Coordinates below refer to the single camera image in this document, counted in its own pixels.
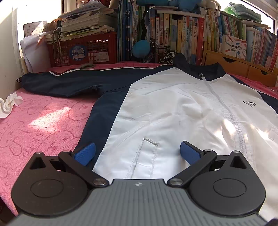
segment label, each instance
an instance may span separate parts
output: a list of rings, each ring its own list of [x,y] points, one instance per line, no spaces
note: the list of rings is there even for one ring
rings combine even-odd
[[[94,62],[108,62],[109,54],[108,52],[94,53]]]
[[[79,61],[83,60],[87,55],[87,48],[83,45],[75,45],[73,48],[70,49],[70,58]]]

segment white paper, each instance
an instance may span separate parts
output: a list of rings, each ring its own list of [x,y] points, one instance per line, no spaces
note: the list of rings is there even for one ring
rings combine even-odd
[[[39,38],[47,33],[48,32],[30,35],[20,41],[28,72],[45,72],[51,67],[47,44],[42,41],[37,45]]]
[[[13,106],[18,106],[23,102],[21,96],[17,96],[16,92],[7,97],[6,102],[0,98],[0,118],[6,118],[13,109]]]

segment blue gripper pad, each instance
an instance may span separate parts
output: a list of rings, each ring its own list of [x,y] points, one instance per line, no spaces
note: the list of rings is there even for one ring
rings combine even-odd
[[[180,155],[190,164],[197,162],[203,155],[203,151],[193,146],[187,141],[183,141],[180,144]]]
[[[89,144],[87,147],[83,148],[81,151],[74,155],[74,159],[82,165],[87,165],[96,154],[95,143]]]

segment jacket logo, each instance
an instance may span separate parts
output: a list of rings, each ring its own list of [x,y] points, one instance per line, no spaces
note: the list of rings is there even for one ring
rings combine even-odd
[[[248,104],[251,107],[254,107],[256,105],[255,103],[250,102],[250,101],[243,101],[243,103],[246,103],[246,104]]]

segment wall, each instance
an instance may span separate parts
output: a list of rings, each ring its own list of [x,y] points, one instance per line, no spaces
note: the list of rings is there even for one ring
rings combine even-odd
[[[13,18],[15,15],[13,16],[12,1],[2,0],[0,2],[0,98],[3,99],[20,87],[16,82],[16,79],[21,76],[21,69],[19,58],[16,59],[14,51],[13,40],[17,36],[15,24],[12,23]]]

